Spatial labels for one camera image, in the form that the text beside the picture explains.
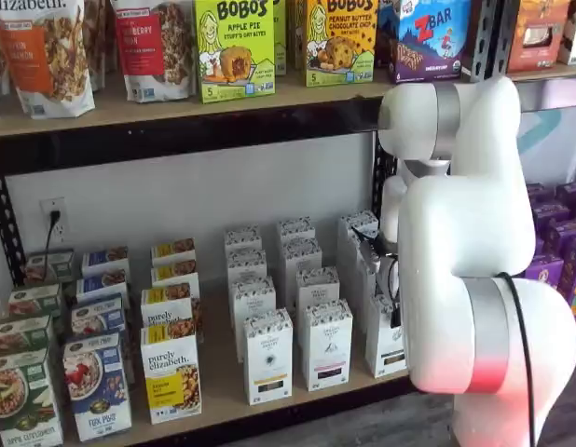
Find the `wooden floor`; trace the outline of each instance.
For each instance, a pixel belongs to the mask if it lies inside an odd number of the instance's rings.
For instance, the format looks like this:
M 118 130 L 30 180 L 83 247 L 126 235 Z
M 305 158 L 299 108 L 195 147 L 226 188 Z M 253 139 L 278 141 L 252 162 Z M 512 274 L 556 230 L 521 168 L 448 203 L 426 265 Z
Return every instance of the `wooden floor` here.
M 408 395 L 227 447 L 445 447 L 451 445 L 451 409 L 451 398 Z M 576 447 L 576 371 L 551 411 L 539 445 Z

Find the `cartoon child illustration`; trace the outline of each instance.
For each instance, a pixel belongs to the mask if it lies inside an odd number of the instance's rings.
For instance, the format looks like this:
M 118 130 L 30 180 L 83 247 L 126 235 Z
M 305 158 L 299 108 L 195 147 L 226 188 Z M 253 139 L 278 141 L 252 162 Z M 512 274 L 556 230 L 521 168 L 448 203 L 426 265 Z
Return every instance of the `cartoon child illustration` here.
M 211 11 L 206 11 L 199 21 L 199 50 L 202 51 L 199 54 L 199 67 L 203 77 L 211 80 L 216 78 L 224 80 L 220 66 L 222 44 L 220 44 L 217 30 L 217 18 Z
M 314 58 L 317 53 L 325 49 L 327 44 L 327 13 L 325 9 L 317 4 L 310 13 L 309 18 L 309 43 L 307 53 L 309 58 Z

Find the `black cable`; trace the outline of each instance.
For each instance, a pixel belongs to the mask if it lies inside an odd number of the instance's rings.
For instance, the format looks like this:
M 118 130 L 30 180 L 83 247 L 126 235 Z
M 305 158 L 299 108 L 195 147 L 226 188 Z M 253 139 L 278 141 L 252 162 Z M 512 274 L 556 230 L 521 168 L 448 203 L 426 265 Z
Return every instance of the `black cable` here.
M 58 210 L 51 211 L 49 214 L 49 230 L 48 230 L 48 237 L 46 238 L 46 249 L 44 250 L 44 273 L 42 274 L 42 282 L 46 282 L 46 274 L 48 273 L 48 250 L 49 250 L 49 242 L 52 238 L 52 232 L 54 231 L 54 227 L 61 219 L 61 212 Z
M 514 280 L 510 275 L 505 272 L 501 272 L 497 275 L 497 278 L 502 278 L 512 291 L 512 296 L 514 297 L 515 311 L 518 314 L 518 325 L 520 326 L 520 336 L 522 337 L 522 347 L 524 349 L 524 361 L 527 368 L 527 384 L 528 384 L 528 430 L 530 438 L 530 447 L 536 447 L 537 441 L 535 439 L 535 429 L 534 429 L 534 388 L 532 385 L 532 364 L 530 363 L 530 352 L 528 350 L 528 338 L 527 338 L 527 328 L 524 324 L 524 314 L 522 313 L 522 307 L 520 306 L 520 298 L 518 297 L 518 291 L 515 288 Z

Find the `robotic arm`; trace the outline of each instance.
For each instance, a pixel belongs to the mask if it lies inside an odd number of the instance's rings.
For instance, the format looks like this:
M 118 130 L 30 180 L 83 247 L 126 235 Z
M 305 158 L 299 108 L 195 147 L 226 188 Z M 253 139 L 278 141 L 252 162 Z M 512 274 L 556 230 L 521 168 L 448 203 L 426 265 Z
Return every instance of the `robotic arm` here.
M 534 253 L 519 122 L 517 91 L 505 77 L 404 84 L 381 105 L 381 144 L 404 172 L 386 183 L 381 232 L 398 247 L 406 361 L 416 387 L 456 395 L 452 428 L 462 447 L 529 446 L 518 315 L 508 285 L 494 278 L 520 273 Z M 576 323 L 550 286 L 514 284 L 538 438 L 576 365 Z

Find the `purely elizabeth granola bag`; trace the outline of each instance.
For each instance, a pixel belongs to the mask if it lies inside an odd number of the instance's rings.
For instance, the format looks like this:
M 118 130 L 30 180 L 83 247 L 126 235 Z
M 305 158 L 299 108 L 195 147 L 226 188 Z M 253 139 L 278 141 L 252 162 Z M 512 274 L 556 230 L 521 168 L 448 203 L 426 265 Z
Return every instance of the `purely elizabeth granola bag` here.
M 113 0 L 127 99 L 188 98 L 196 92 L 193 1 Z
M 79 116 L 94 108 L 83 46 L 83 0 L 0 0 L 0 48 L 23 112 Z

